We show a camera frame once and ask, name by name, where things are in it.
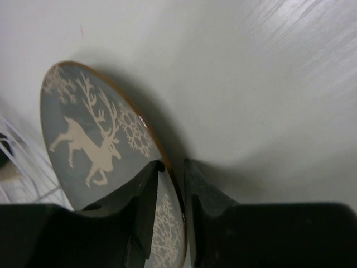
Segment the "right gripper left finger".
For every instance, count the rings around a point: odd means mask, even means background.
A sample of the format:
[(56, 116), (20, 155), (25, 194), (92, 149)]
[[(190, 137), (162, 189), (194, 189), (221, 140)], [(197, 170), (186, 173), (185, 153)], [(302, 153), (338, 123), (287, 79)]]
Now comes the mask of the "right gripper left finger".
[(2, 267), (143, 267), (150, 258), (162, 162), (82, 210), (1, 206)]

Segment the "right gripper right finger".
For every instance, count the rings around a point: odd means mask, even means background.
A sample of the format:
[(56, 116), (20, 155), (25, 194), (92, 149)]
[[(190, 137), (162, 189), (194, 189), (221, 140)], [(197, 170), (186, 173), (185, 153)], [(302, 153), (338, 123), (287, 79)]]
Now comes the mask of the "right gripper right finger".
[(356, 213), (335, 202), (242, 204), (184, 161), (192, 267), (355, 267)]

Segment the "black plate with deer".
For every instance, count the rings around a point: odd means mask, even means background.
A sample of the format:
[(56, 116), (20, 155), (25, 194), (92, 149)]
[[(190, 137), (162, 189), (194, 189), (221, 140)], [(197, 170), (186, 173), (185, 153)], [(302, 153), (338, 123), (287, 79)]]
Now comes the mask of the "black plate with deer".
[(183, 267), (187, 242), (179, 186), (161, 143), (129, 98), (101, 73), (62, 61), (43, 79), (40, 118), (52, 169), (74, 209), (129, 182), (150, 161), (164, 163), (146, 266)]

